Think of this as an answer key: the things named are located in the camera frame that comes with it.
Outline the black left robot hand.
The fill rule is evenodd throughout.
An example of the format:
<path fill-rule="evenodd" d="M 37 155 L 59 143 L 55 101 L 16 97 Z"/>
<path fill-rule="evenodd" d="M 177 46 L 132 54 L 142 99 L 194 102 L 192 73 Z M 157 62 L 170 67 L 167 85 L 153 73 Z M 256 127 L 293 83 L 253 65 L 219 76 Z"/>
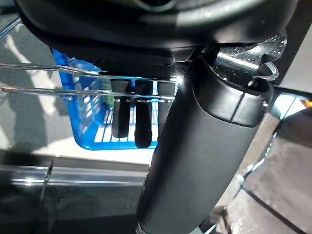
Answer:
<path fill-rule="evenodd" d="M 144 182 L 135 232 L 188 234 L 218 202 L 270 103 L 258 69 L 279 59 L 295 0 L 18 0 L 42 42 L 108 73 L 121 93 L 116 136 L 136 99 L 138 144 L 151 139 L 152 80 L 175 93 Z"/>

